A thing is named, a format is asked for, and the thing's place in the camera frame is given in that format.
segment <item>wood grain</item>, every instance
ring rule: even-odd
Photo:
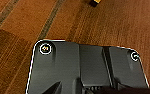
[[[0,26],[0,94],[25,93],[33,45],[56,2],[19,0]],[[64,0],[45,38],[135,49],[150,85],[150,0],[89,2]]]

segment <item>small yellow object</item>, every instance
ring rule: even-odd
[[[48,47],[45,47],[45,46],[44,46],[42,49],[43,49],[44,51],[46,51],[46,50],[48,50]]]
[[[101,0],[94,0],[95,2],[99,3]]]

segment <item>white circular symbol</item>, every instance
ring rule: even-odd
[[[44,43],[40,46],[40,52],[41,54],[50,54],[52,51],[52,47],[48,43]]]
[[[131,58],[133,61],[137,61],[139,58],[139,55],[136,52],[132,52],[131,53]]]

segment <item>black device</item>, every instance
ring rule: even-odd
[[[94,94],[104,86],[148,88],[135,50],[64,40],[35,44],[26,94]]]

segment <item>button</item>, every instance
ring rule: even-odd
[[[40,46],[41,54],[50,54],[52,51],[52,47],[49,43],[44,43]]]

